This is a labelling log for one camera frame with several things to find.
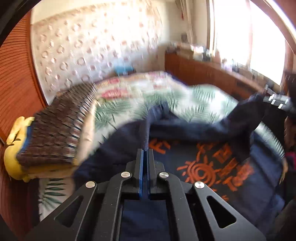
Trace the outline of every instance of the triangular cutout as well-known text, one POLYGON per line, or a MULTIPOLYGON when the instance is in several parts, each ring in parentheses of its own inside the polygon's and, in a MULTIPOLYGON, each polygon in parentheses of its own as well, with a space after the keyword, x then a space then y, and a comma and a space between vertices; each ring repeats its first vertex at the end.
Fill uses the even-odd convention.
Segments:
POLYGON ((82 203, 83 196, 78 196, 69 206, 67 206, 56 218, 61 225, 71 227, 78 209, 82 203))
POLYGON ((218 226, 223 229, 230 224, 234 224, 236 222, 236 218, 227 211, 215 198, 212 196, 207 197, 207 201, 212 209, 212 212, 215 216, 215 219, 218 223, 218 226))

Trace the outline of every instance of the wallpaper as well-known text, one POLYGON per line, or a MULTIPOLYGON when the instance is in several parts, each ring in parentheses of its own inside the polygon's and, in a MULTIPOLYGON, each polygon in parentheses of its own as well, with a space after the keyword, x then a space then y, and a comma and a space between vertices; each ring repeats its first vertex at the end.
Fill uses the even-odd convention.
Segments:
POLYGON ((114 67, 158 69, 162 22, 150 1, 85 6, 32 25, 35 68, 45 98, 81 82, 114 76, 114 67))

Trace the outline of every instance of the silver bolt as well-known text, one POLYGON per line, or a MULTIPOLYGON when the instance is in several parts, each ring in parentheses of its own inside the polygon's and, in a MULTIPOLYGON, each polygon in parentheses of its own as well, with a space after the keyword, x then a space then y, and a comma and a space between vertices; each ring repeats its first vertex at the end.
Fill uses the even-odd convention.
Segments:
POLYGON ((168 177, 168 173, 167 172, 161 172, 159 174, 159 176, 162 177, 162 178, 167 178, 168 177))
POLYGON ((89 182, 87 182, 87 183, 85 184, 85 186, 86 186, 87 188, 93 188, 93 187, 95 186, 95 183, 94 183, 93 181, 89 181, 89 182))
POLYGON ((205 187, 205 184, 203 182, 195 182, 194 186, 198 189, 202 189, 205 187))
POLYGON ((130 177, 131 174, 129 172, 122 172, 121 176, 124 177, 124 178, 127 178, 127 177, 130 177))

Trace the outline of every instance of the window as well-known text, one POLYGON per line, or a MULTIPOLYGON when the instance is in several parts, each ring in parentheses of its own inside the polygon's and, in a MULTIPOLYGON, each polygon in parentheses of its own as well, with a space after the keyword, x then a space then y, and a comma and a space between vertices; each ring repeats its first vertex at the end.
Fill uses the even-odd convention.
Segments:
POLYGON ((214 18, 221 58, 234 59, 280 85, 286 44, 274 22, 250 0, 214 0, 214 18))

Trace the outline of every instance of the bed sheet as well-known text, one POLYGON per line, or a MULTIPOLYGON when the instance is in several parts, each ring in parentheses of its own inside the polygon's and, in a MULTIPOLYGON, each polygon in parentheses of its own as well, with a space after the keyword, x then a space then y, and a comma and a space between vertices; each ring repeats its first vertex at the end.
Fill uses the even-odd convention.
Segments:
MULTIPOLYGON (((214 123, 227 116, 238 101, 213 85, 186 86, 165 72, 133 74, 98 84, 95 138, 92 153, 127 122, 143 119, 148 109, 167 101, 170 110, 186 121, 214 123)), ((255 130, 281 157, 284 149, 272 131, 260 123, 255 130)), ((39 216, 43 220, 74 191, 68 178, 39 180, 39 216)))

